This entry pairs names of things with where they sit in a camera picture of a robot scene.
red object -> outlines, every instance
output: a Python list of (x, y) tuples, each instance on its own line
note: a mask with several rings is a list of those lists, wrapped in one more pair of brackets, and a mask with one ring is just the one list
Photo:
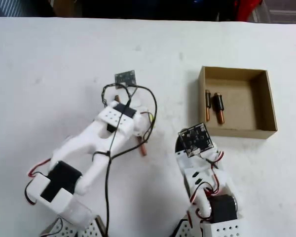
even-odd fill
[(247, 21), (251, 12), (259, 5), (262, 0), (240, 0), (237, 21)]
[(31, 178), (34, 178), (34, 177), (35, 177), (35, 174), (34, 174), (33, 172), (37, 169), (37, 167), (39, 167), (39, 166), (41, 166), (41, 165), (44, 165), (44, 164), (50, 162), (50, 160), (51, 160), (51, 158), (49, 158), (49, 159), (43, 161), (42, 163), (39, 163), (39, 164), (35, 165), (35, 166), (30, 170), (30, 172), (28, 173), (28, 176), (31, 177)]

perforated white plate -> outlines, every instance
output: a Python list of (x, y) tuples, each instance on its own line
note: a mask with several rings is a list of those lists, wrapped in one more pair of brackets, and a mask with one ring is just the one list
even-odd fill
[[(52, 229), (48, 234), (56, 233), (61, 229), (61, 221), (57, 220)], [(101, 231), (95, 220), (92, 221), (90, 226), (84, 231), (78, 231), (72, 224), (63, 219), (63, 228), (61, 231), (53, 237), (74, 237), (75, 235), (78, 237), (102, 237)]]
[(219, 223), (203, 223), (204, 237), (241, 237), (243, 223), (240, 219)]

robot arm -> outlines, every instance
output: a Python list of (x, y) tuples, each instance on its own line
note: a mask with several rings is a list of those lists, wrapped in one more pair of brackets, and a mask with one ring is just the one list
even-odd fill
[[(232, 179), (221, 163), (217, 163), (222, 157), (223, 152), (212, 142), (205, 124), (179, 133), (176, 158), (190, 197), (187, 217), (191, 236), (238, 236), (241, 233), (242, 202)], [(172, 236), (185, 235), (182, 221)]]
[[(27, 188), (28, 194), (73, 225), (87, 227), (94, 216), (74, 194), (82, 196), (89, 191), (109, 163), (105, 153), (110, 151), (111, 157), (116, 155), (132, 135), (141, 136), (148, 127), (147, 117), (112, 102), (84, 131), (54, 151), (48, 175), (37, 174)], [(93, 164), (84, 174), (66, 163), (70, 157), (96, 152), (100, 153), (93, 156)]]

black wire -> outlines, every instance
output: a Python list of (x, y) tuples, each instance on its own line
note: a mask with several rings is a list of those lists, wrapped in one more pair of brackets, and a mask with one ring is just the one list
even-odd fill
[(28, 203), (32, 206), (34, 206), (36, 204), (36, 202), (32, 201), (29, 196), (28, 196), (28, 193), (27, 193), (27, 189), (28, 189), (28, 186), (30, 185), (30, 183), (33, 181), (33, 179), (25, 186), (25, 189), (24, 189), (24, 196), (26, 198), (26, 201), (28, 201)]
[(126, 106), (124, 107), (124, 109), (121, 112), (121, 115), (119, 117), (116, 129), (114, 131), (114, 136), (110, 145), (110, 149), (108, 151), (107, 156), (110, 158), (108, 166), (107, 166), (107, 172), (106, 172), (106, 176), (105, 176), (105, 201), (106, 201), (106, 206), (107, 206), (107, 224), (106, 224), (106, 228), (105, 228), (105, 237), (108, 236), (109, 233), (109, 224), (110, 224), (110, 205), (109, 205), (109, 173), (110, 173), (110, 168), (111, 168), (111, 163), (112, 163), (112, 159), (111, 159), (111, 149), (113, 146), (113, 142), (115, 140), (115, 136), (116, 136), (116, 132), (118, 130), (119, 124), (120, 124), (120, 120), (122, 119), (122, 116), (126, 110), (127, 107), (129, 107), (129, 104), (131, 102), (131, 99), (133, 97), (133, 95), (136, 93), (137, 90), (134, 91), (134, 93), (129, 97)]
[(123, 88), (126, 90), (126, 93), (127, 93), (127, 95), (128, 95), (128, 98), (131, 99), (132, 96), (130, 95), (130, 93), (129, 93), (127, 87), (124, 86), (123, 84), (119, 84), (119, 83), (108, 84), (108, 85), (106, 85), (106, 86), (103, 87), (103, 89), (102, 89), (102, 94), (101, 94), (102, 103), (104, 104), (104, 107), (106, 107), (106, 106), (108, 105), (107, 100), (104, 98), (106, 89), (107, 89), (108, 87), (113, 87), (113, 86), (117, 86), (117, 85), (123, 87)]
[(60, 233), (60, 231), (61, 231), (61, 230), (63, 229), (63, 227), (64, 227), (64, 223), (63, 223), (63, 219), (61, 219), (60, 217), (57, 218), (57, 221), (58, 221), (58, 220), (60, 220), (61, 228), (60, 228), (57, 232), (55, 232), (55, 233), (50, 233), (50, 234), (42, 234), (42, 235), (40, 235), (39, 237), (53, 236), (53, 235), (56, 235), (56, 234)]
[(147, 90), (147, 91), (152, 95), (152, 97), (153, 97), (154, 106), (155, 106), (155, 111), (154, 111), (153, 120), (152, 120), (152, 122), (151, 122), (151, 124), (150, 124), (150, 126), (149, 126), (149, 128), (148, 128), (148, 131), (150, 130), (150, 133), (148, 134), (148, 136), (147, 136), (146, 139), (143, 139), (143, 140), (142, 140), (141, 143), (139, 143), (138, 145), (136, 145), (136, 146), (134, 146), (134, 147), (132, 147), (132, 148), (130, 148), (130, 149), (127, 149), (127, 150), (125, 150), (125, 151), (123, 151), (123, 152), (120, 152), (120, 153), (118, 153), (118, 154), (112, 156), (111, 159), (115, 159), (116, 157), (119, 157), (119, 156), (121, 156), (121, 155), (123, 155), (123, 154), (125, 154), (125, 153), (128, 153), (128, 152), (130, 152), (130, 151), (133, 151), (133, 150), (137, 149), (138, 147), (140, 147), (142, 144), (146, 143), (146, 142), (148, 141), (149, 137), (151, 136), (151, 133), (152, 133), (152, 130), (153, 130), (153, 126), (154, 126), (155, 121), (156, 121), (158, 105), (157, 105), (157, 100), (156, 100), (156, 98), (155, 98), (153, 92), (152, 92), (150, 89), (148, 89), (147, 87), (140, 86), (140, 85), (129, 85), (129, 87), (138, 87), (138, 88), (145, 89), (145, 90)]
[[(107, 85), (107, 86), (105, 86), (105, 87), (103, 88), (103, 91), (102, 91), (102, 102), (104, 103), (105, 106), (107, 106), (106, 100), (104, 99), (105, 89), (106, 89), (107, 87), (109, 87), (109, 86), (114, 86), (114, 85), (116, 85), (116, 84), (115, 84), (115, 83), (114, 83), (114, 84), (110, 84), (110, 85)], [(101, 154), (107, 155), (107, 156), (110, 158), (109, 163), (108, 163), (108, 166), (107, 166), (107, 172), (106, 172), (106, 178), (105, 178), (105, 201), (106, 201), (106, 207), (107, 207), (107, 224), (106, 224), (105, 237), (108, 236), (108, 232), (109, 232), (109, 224), (110, 224), (110, 205), (109, 205), (109, 191), (108, 191), (108, 186), (109, 186), (109, 174), (110, 174), (111, 162), (112, 162), (112, 160), (113, 160), (114, 158), (116, 158), (116, 157), (118, 157), (118, 156), (121, 156), (121, 155), (123, 155), (123, 154), (125, 154), (125, 153), (128, 153), (128, 152), (130, 152), (130, 151), (132, 151), (132, 150), (138, 148), (138, 147), (141, 146), (143, 143), (147, 142), (147, 140), (149, 139), (149, 137), (150, 137), (150, 135), (151, 135), (151, 133), (152, 133), (153, 126), (154, 126), (154, 123), (155, 123), (155, 119), (156, 119), (156, 116), (157, 116), (157, 101), (156, 101), (156, 98), (155, 98), (153, 92), (152, 92), (150, 89), (148, 89), (148, 88), (146, 88), (146, 87), (144, 87), (144, 86), (130, 85), (129, 87), (142, 88), (142, 89), (145, 89), (145, 90), (147, 90), (148, 92), (150, 92), (150, 94), (152, 95), (153, 100), (154, 100), (154, 104), (155, 104), (155, 112), (154, 112), (153, 120), (152, 120), (152, 122), (150, 123), (149, 128), (148, 128), (147, 131), (145, 132), (145, 134), (146, 134), (148, 131), (150, 131), (150, 133), (148, 134), (148, 137), (147, 137), (146, 139), (143, 139), (143, 141), (142, 141), (140, 144), (138, 144), (138, 145), (136, 145), (136, 146), (134, 146), (134, 147), (132, 147), (132, 148), (130, 148), (130, 149), (127, 149), (127, 150), (125, 150), (125, 151), (123, 151), (123, 152), (120, 152), (120, 153), (116, 154), (115, 156), (111, 157), (111, 148), (112, 148), (112, 145), (113, 145), (113, 142), (114, 142), (114, 139), (115, 139), (116, 132), (117, 132), (117, 130), (118, 130), (118, 126), (119, 126), (120, 120), (121, 120), (121, 118), (122, 118), (122, 116), (123, 116), (123, 114), (124, 114), (124, 112), (125, 112), (125, 109), (130, 105), (130, 103), (131, 103), (131, 98), (133, 97), (133, 95), (134, 95), (135, 92), (136, 92), (136, 90), (135, 90), (134, 93), (133, 93), (132, 95), (129, 96), (129, 99), (128, 99), (127, 103), (126, 103), (126, 106), (124, 107), (124, 109), (123, 109), (123, 111), (122, 111), (122, 113), (121, 113), (121, 116), (119, 117), (119, 120), (118, 120), (118, 123), (117, 123), (117, 126), (116, 126), (116, 130), (115, 130), (115, 132), (114, 132), (114, 136), (113, 136), (113, 139), (112, 139), (112, 142), (111, 142), (111, 145), (110, 145), (110, 150), (109, 150), (107, 153), (103, 153), (103, 152), (101, 152)]]
[(96, 152), (95, 152), (95, 153), (93, 153), (93, 155), (92, 155), (92, 161), (93, 161), (93, 159), (94, 159), (94, 156), (95, 156), (96, 154), (102, 154), (102, 155), (109, 156), (109, 153), (108, 153), (108, 152), (99, 152), (99, 151), (96, 151)]
[(110, 168), (111, 168), (112, 160), (109, 160), (108, 166), (107, 166), (107, 173), (105, 176), (105, 201), (107, 206), (107, 225), (105, 228), (105, 237), (108, 237), (109, 233), (109, 224), (110, 224), (110, 205), (109, 205), (109, 174), (110, 174)]

red wire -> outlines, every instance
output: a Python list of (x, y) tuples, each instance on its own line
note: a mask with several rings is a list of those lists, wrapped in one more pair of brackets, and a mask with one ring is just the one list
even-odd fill
[(51, 159), (51, 158), (49, 158), (49, 159), (43, 161), (42, 163), (39, 163), (39, 164), (35, 165), (35, 166), (30, 170), (30, 172), (28, 173), (28, 176), (31, 177), (31, 178), (34, 178), (35, 175), (33, 174), (33, 172), (34, 172), (39, 166), (44, 165), (44, 164), (50, 162), (50, 159)]
[(187, 211), (186, 213), (187, 213), (187, 219), (188, 219), (189, 225), (191, 226), (191, 228), (193, 228), (193, 224), (192, 224), (191, 216), (189, 215), (189, 211)]

